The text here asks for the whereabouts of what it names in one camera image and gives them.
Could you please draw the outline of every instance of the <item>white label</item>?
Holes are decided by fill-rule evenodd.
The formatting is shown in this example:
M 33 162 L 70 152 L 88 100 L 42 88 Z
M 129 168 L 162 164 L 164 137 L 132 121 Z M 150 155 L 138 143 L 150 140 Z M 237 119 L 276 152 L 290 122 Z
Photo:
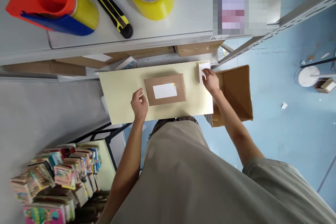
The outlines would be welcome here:
M 86 55 L 86 56 L 83 56 L 83 57 L 98 60 L 98 61 L 103 61 L 103 62 L 106 62 L 106 61 L 112 59 L 112 57 L 107 56 L 105 54 L 93 54 L 93 55 Z
M 224 40 L 228 37 L 229 35 L 213 35 L 210 37 L 209 41 L 216 41 L 216 40 Z
M 177 96 L 175 83 L 153 86 L 153 90 L 155 99 Z
M 199 82 L 202 83 L 202 76 L 205 77 L 205 74 L 203 73 L 203 69 L 209 68 L 210 69 L 210 62 L 204 62 L 204 63 L 199 63 L 198 64 L 198 71 L 199 71 Z

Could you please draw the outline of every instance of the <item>blue floor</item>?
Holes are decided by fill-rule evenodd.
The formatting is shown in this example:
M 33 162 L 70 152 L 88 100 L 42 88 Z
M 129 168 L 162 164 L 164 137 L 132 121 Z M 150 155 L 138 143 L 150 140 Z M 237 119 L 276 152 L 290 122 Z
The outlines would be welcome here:
M 282 0 L 282 16 L 304 1 Z M 225 43 L 237 48 L 246 40 Z M 296 84 L 294 75 L 307 55 L 315 55 L 314 61 L 319 61 L 325 53 L 330 53 L 330 58 L 335 53 L 335 46 L 336 6 L 333 6 L 216 69 L 250 65 L 254 119 L 244 122 L 245 127 L 267 158 L 294 165 L 334 210 L 336 91 L 322 94 L 313 87 L 301 87 Z M 318 68 L 322 74 L 330 74 L 330 66 L 331 63 L 327 63 Z M 285 110 L 281 109 L 283 102 L 288 104 Z M 203 116 L 195 118 L 210 149 L 241 170 L 242 164 L 225 128 L 211 128 Z M 142 163 L 155 121 L 145 124 Z

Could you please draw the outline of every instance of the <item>gray shirt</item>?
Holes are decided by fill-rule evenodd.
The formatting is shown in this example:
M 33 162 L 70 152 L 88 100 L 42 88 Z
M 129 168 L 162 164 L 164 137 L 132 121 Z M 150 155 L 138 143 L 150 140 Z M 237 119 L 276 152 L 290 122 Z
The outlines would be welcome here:
M 209 150 L 197 123 L 177 121 L 150 138 L 111 223 L 336 223 L 336 214 L 294 167 L 255 159 L 241 173 Z

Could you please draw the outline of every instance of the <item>shirt sleeve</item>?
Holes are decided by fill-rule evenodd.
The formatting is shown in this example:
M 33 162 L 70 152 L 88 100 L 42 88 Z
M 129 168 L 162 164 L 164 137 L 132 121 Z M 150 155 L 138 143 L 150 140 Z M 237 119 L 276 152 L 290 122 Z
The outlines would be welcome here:
M 293 166 L 257 158 L 245 165 L 243 173 L 303 219 L 336 223 L 334 211 Z

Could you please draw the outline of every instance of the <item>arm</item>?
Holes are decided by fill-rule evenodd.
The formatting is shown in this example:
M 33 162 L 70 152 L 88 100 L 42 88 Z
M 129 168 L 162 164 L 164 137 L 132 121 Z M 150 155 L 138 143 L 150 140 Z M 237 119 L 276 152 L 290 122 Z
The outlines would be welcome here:
M 109 199 L 97 222 L 98 224 L 110 224 L 139 178 L 142 126 L 148 110 L 142 88 L 133 94 L 131 105 L 134 111 L 133 126 L 113 180 Z
M 225 128 L 233 144 L 235 145 L 243 166 L 252 158 L 264 158 L 264 155 L 253 142 L 249 132 L 242 124 L 237 114 L 227 101 L 223 92 L 219 89 L 219 81 L 214 71 L 203 70 L 203 84 L 215 99 L 220 114 L 225 122 Z

